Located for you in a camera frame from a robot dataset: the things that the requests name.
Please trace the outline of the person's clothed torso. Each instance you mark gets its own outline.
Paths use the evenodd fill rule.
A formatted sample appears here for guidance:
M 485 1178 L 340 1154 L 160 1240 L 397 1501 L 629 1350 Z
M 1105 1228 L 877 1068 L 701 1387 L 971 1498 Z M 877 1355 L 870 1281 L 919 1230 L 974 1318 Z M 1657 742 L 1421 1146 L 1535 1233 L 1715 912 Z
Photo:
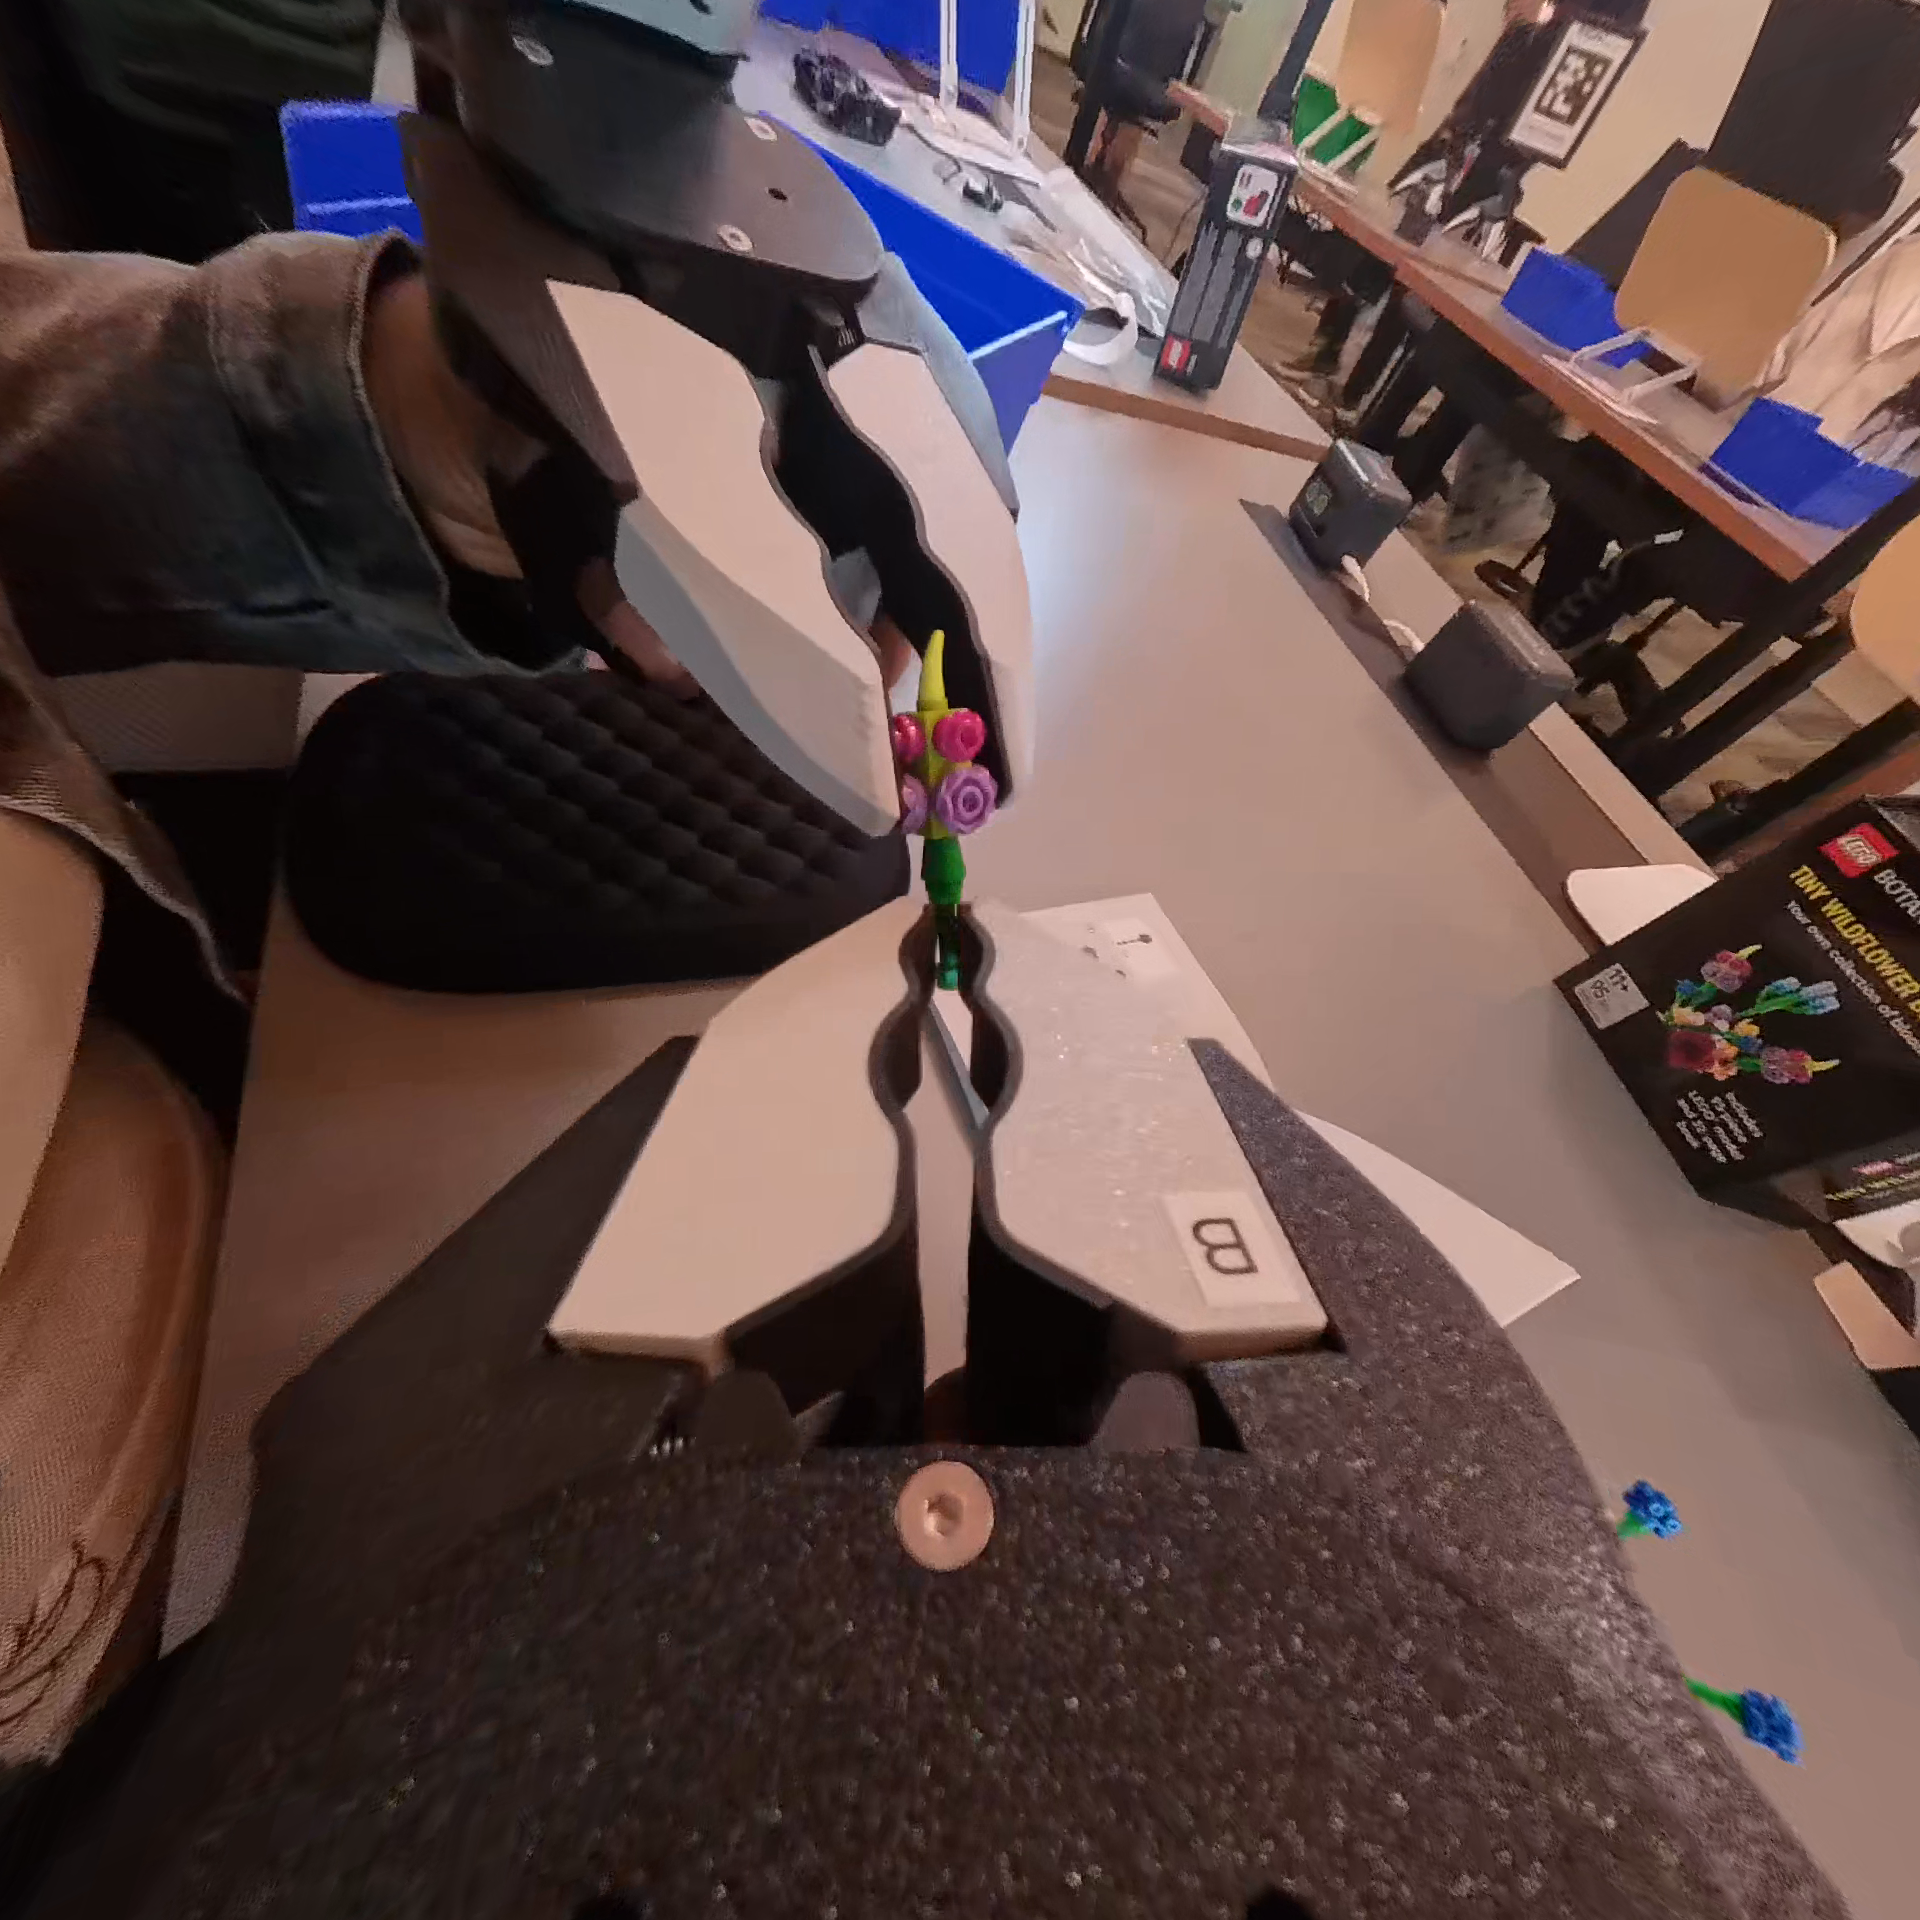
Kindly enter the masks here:
M 47 1769 L 153 1653 L 200 1390 L 227 1149 L 97 1004 L 240 1001 L 161 832 L 1 640 L 1 1763 Z

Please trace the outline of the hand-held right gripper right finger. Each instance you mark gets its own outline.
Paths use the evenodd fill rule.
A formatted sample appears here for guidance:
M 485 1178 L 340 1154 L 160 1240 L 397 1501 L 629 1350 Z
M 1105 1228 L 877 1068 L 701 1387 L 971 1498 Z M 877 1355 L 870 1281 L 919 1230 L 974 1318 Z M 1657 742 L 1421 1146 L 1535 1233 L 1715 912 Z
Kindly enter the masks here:
M 1158 984 L 1004 904 L 971 910 L 974 1038 L 1004 1053 L 980 1224 L 1175 1362 L 1304 1350 L 1327 1309 Z

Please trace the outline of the person's left hand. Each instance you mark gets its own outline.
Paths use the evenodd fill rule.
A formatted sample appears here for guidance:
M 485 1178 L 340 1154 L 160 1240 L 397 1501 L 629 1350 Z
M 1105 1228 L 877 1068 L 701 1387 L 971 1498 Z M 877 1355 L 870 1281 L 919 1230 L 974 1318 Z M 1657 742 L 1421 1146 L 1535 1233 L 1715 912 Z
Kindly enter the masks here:
M 655 629 L 635 611 L 609 562 L 583 568 L 575 584 L 581 612 L 592 627 L 595 652 L 619 669 L 630 669 L 655 689 L 692 702 L 701 697 L 696 678 L 675 658 Z

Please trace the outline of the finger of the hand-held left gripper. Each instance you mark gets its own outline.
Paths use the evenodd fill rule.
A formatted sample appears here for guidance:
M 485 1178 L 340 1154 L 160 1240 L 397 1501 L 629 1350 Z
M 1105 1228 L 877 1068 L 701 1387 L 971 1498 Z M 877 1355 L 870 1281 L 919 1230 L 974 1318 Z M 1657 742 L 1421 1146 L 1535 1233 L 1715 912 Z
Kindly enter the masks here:
M 856 832 L 893 832 L 880 669 L 773 478 L 750 373 L 633 294 L 563 280 L 547 293 L 635 482 L 615 529 L 619 589 L 781 774 Z
M 945 635 L 945 685 L 977 697 L 1006 801 L 1033 785 L 1036 625 L 1020 502 L 982 377 L 904 262 L 885 252 L 852 312 L 856 344 L 822 373 L 869 474 L 855 539 L 880 608 L 923 646 Z

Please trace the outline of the white instruction booklet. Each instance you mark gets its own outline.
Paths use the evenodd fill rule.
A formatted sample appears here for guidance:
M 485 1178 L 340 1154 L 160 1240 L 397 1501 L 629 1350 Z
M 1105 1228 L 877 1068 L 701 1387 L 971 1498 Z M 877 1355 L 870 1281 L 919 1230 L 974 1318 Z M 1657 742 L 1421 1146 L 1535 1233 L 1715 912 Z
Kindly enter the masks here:
M 1181 1038 L 1225 1048 L 1261 1085 L 1273 1085 L 1259 1048 L 1151 893 L 1036 907 L 1023 918 L 1124 979 Z M 1576 1270 L 1558 1256 L 1415 1166 L 1329 1121 L 1304 1121 L 1452 1262 L 1502 1328 L 1576 1282 Z

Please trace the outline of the large blue bin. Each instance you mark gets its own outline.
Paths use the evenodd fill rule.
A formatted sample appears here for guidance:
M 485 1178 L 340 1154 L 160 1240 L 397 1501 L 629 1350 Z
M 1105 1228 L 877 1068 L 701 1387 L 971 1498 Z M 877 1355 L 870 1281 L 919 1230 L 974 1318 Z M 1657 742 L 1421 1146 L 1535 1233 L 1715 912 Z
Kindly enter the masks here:
M 404 184 L 400 108 L 286 102 L 278 139 L 296 230 L 404 233 L 423 243 Z M 931 204 L 851 160 L 832 154 L 824 160 L 967 352 L 992 401 L 1001 443 L 1012 448 L 1084 304 Z

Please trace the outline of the black plastic item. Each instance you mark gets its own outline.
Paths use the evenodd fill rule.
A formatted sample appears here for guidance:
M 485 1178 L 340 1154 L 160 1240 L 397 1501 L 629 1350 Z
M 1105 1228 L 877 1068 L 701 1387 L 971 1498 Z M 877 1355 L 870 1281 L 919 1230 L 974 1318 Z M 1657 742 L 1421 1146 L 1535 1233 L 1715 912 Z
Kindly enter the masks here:
M 885 148 L 900 125 L 900 106 L 885 96 L 851 59 L 805 45 L 791 58 L 800 102 L 828 131 L 869 148 Z

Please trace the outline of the printed marker board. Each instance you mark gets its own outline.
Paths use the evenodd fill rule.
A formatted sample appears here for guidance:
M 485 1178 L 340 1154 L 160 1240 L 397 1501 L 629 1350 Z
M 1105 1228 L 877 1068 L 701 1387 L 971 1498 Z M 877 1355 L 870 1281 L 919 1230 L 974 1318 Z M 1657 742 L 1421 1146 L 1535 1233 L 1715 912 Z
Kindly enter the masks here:
M 1640 16 L 1556 4 L 1547 53 L 1519 96 L 1504 144 L 1526 163 L 1565 169 L 1645 38 Z

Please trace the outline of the pink purple toy flower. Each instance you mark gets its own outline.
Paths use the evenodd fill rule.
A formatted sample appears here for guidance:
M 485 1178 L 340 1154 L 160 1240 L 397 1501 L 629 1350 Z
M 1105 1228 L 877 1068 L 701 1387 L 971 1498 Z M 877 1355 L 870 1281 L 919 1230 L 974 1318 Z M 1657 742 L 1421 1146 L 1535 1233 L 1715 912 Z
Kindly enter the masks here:
M 992 732 L 980 710 L 948 697 L 944 630 L 919 656 L 912 704 L 892 715 L 900 827 L 919 840 L 919 878 L 931 912 L 931 984 L 939 992 L 964 986 L 969 869 L 964 841 L 998 808 L 998 785 L 984 761 Z

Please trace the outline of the black board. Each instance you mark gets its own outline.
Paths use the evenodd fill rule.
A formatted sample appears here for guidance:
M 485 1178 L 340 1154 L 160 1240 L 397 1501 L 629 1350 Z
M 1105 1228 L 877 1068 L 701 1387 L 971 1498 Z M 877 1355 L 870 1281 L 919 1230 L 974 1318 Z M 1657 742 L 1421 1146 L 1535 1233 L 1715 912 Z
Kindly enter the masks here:
M 1788 200 L 1857 154 L 1878 163 L 1881 61 L 1916 26 L 1908 4 L 1772 2 L 1702 155 L 1717 174 Z

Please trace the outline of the tall black box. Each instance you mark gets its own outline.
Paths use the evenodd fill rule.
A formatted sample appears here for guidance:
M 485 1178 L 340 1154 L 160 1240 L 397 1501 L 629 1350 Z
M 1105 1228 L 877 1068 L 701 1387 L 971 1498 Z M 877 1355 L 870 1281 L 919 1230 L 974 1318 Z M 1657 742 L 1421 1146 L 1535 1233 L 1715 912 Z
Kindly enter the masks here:
M 1153 380 L 1211 393 L 1236 349 L 1268 252 L 1289 206 L 1297 154 L 1284 133 L 1228 136 L 1184 256 Z

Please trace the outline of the black toy flower box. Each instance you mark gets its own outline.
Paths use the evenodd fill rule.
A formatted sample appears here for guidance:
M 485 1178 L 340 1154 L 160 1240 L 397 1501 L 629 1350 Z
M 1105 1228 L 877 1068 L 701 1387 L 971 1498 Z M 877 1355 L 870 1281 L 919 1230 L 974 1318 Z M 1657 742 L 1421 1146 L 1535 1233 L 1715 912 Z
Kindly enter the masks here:
M 1555 987 L 1700 1197 L 1790 1225 L 1916 1203 L 1916 796 L 1837 808 Z

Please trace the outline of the small blue bin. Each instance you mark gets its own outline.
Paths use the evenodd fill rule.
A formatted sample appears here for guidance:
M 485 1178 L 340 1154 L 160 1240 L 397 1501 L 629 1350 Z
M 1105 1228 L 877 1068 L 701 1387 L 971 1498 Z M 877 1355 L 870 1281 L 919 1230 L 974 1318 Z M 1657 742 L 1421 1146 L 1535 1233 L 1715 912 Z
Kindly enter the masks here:
M 1525 253 L 1500 306 L 1550 347 L 1598 366 L 1624 368 L 1648 352 L 1648 344 L 1629 338 L 1620 325 L 1609 284 L 1545 248 Z
M 1704 457 L 1727 489 L 1829 532 L 1851 532 L 1912 485 L 1900 467 L 1867 462 L 1821 430 L 1815 414 L 1752 397 Z

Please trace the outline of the long wooden table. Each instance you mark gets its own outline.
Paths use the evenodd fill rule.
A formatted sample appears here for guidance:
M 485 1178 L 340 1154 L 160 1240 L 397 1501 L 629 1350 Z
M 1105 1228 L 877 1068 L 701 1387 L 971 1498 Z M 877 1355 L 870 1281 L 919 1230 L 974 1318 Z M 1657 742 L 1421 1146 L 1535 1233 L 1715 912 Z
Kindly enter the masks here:
M 1903 480 L 1895 499 L 1848 530 L 1817 530 L 1769 502 L 1731 486 L 1697 450 L 1731 428 L 1727 416 L 1687 396 L 1620 386 L 1609 368 L 1599 380 L 1598 360 L 1576 362 L 1545 336 L 1533 334 L 1500 304 L 1502 284 L 1494 266 L 1446 238 L 1412 244 L 1399 230 L 1395 204 L 1367 196 L 1356 184 L 1341 184 L 1324 169 L 1301 164 L 1291 201 L 1304 217 L 1341 233 L 1379 267 L 1395 275 L 1391 306 L 1404 317 L 1416 304 L 1428 320 L 1412 330 L 1399 368 L 1359 414 L 1353 437 L 1404 459 L 1407 492 L 1435 486 L 1449 453 L 1416 450 L 1401 421 L 1411 405 L 1399 392 L 1440 393 L 1449 406 L 1502 437 L 1535 474 L 1556 470 L 1558 485 L 1575 493 L 1568 478 L 1568 446 L 1555 437 L 1542 412 L 1532 414 L 1519 397 L 1556 412 L 1589 440 L 1609 446 L 1631 470 L 1671 493 L 1687 517 L 1707 524 L 1727 544 L 1745 553 L 1769 576 L 1795 584 L 1817 581 L 1817 592 L 1836 594 L 1867 568 L 1885 541 L 1916 522 L 1916 482 Z

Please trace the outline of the grey cube socket with display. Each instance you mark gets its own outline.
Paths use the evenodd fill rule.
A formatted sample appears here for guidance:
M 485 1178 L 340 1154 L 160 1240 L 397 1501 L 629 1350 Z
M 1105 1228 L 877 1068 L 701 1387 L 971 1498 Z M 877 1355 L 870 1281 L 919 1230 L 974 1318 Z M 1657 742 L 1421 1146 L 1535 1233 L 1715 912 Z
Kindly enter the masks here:
M 1307 562 L 1332 576 L 1368 558 L 1412 512 L 1412 499 L 1385 454 L 1335 440 L 1287 508 L 1287 529 Z

